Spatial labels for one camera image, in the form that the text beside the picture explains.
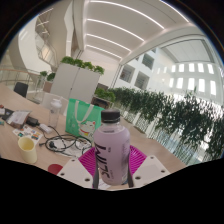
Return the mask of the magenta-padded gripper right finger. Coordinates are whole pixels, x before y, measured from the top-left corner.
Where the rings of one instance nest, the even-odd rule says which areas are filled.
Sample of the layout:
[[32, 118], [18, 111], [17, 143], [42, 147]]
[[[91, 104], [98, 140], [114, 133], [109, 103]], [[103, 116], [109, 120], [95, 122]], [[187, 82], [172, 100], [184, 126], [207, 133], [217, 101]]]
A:
[[147, 156], [134, 146], [130, 146], [128, 186], [140, 188], [158, 179], [161, 179], [170, 172], [157, 159], [155, 155]]

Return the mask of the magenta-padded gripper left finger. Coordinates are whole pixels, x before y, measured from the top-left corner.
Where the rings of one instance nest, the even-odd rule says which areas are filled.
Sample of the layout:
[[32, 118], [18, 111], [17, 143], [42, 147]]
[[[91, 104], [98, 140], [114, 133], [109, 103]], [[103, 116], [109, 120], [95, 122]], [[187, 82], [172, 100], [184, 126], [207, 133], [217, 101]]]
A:
[[70, 159], [59, 171], [58, 176], [81, 187], [97, 189], [99, 171], [94, 149], [89, 149], [78, 159]]

